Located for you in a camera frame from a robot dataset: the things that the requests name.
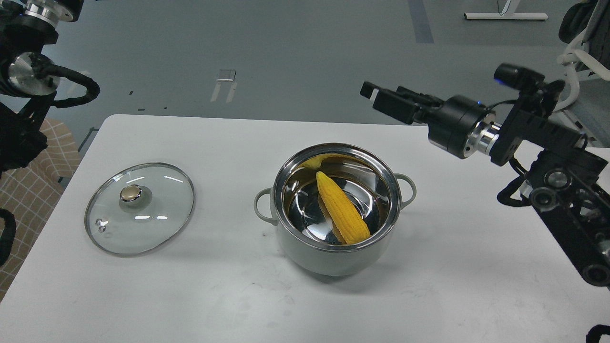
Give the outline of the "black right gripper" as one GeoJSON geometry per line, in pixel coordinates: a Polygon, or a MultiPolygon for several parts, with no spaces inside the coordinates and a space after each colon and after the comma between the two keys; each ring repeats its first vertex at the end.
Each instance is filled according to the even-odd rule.
{"type": "Polygon", "coordinates": [[[398,86],[395,91],[365,81],[360,95],[372,100],[373,109],[401,123],[428,126],[430,143],[460,159],[481,152],[490,155],[499,139],[495,113],[464,96],[442,100],[398,86]]]}

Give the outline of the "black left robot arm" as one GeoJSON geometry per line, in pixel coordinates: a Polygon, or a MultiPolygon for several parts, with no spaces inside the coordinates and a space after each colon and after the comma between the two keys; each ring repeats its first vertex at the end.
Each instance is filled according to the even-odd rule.
{"type": "Polygon", "coordinates": [[[82,106],[100,94],[97,82],[55,64],[42,52],[58,40],[59,22],[79,19],[82,0],[3,0],[0,91],[28,100],[20,111],[0,106],[0,170],[23,169],[47,148],[40,128],[51,107],[82,106]]]}

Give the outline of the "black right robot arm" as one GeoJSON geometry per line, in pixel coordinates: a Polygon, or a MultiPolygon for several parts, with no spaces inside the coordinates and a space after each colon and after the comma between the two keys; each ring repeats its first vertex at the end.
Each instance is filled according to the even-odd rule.
{"type": "Polygon", "coordinates": [[[423,123],[430,143],[460,159],[479,151],[498,166],[509,164],[517,178],[497,194],[514,208],[531,206],[583,280],[608,287],[609,195],[598,185],[608,161],[586,150],[586,135],[550,121],[566,83],[503,63],[494,80],[518,91],[503,123],[494,106],[464,96],[441,100],[368,81],[360,95],[373,109],[401,123],[423,123]]]}

